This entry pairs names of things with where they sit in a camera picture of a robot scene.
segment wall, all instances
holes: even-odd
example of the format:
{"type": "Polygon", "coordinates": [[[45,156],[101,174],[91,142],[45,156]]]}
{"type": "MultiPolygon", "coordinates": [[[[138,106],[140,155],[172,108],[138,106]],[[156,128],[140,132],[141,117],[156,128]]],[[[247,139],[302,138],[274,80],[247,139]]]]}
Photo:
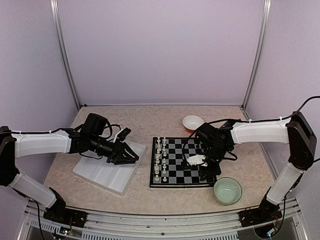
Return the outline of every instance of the wall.
{"type": "MultiPolygon", "coordinates": [[[[274,0],[253,95],[252,119],[286,116],[308,97],[320,95],[320,1],[274,0]]],[[[302,110],[320,139],[320,100],[302,110]]],[[[289,148],[266,144],[277,170],[288,162],[289,148]]],[[[320,157],[318,144],[316,158],[320,157]]],[[[295,194],[312,240],[319,239],[320,163],[303,176],[295,194]]]]}
{"type": "Polygon", "coordinates": [[[240,105],[264,1],[59,1],[80,100],[88,105],[240,105]]]}
{"type": "MultiPolygon", "coordinates": [[[[0,7],[0,126],[46,131],[68,127],[76,114],[48,0],[2,1],[0,7]]],[[[42,182],[53,155],[18,159],[42,182]]],[[[15,237],[27,199],[0,187],[0,234],[15,237]]]]}

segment beige table surface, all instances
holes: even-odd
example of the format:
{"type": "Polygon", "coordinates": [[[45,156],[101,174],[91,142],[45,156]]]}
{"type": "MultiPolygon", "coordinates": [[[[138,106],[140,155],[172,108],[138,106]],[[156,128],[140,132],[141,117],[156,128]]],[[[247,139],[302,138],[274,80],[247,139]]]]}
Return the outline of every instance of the beige table surface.
{"type": "Polygon", "coordinates": [[[182,119],[198,115],[206,122],[235,118],[244,119],[238,107],[230,106],[97,106],[82,107],[72,126],[84,123],[89,113],[109,119],[111,124],[128,127],[132,132],[129,141],[147,146],[147,152],[124,196],[91,184],[73,174],[80,160],[78,154],[57,154],[45,180],[55,189],[68,206],[104,212],[174,215],[213,213],[258,205],[274,182],[258,143],[235,146],[237,161],[224,160],[221,177],[232,177],[242,186],[241,200],[233,205],[219,204],[213,188],[161,189],[150,188],[150,166],[153,137],[187,137],[182,119]]]}

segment translucent green bowl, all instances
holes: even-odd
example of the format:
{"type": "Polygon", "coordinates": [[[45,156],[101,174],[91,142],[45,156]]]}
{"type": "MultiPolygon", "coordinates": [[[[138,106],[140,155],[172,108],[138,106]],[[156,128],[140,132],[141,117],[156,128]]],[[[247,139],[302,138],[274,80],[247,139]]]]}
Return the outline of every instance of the translucent green bowl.
{"type": "Polygon", "coordinates": [[[240,184],[231,177],[222,177],[213,186],[215,199],[223,205],[238,202],[242,196],[240,184]]]}

